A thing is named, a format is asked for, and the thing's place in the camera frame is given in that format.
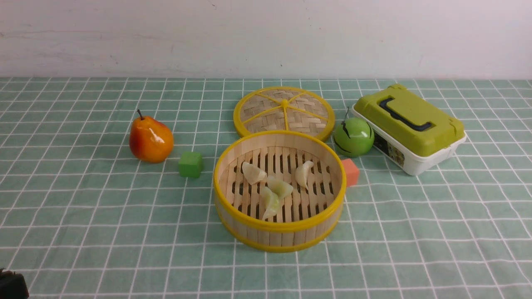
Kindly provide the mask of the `black gripper one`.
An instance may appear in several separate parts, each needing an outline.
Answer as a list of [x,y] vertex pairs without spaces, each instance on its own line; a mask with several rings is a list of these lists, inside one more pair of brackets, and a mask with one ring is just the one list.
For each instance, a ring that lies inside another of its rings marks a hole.
[[0,298],[28,299],[29,291],[22,274],[15,271],[0,269]]

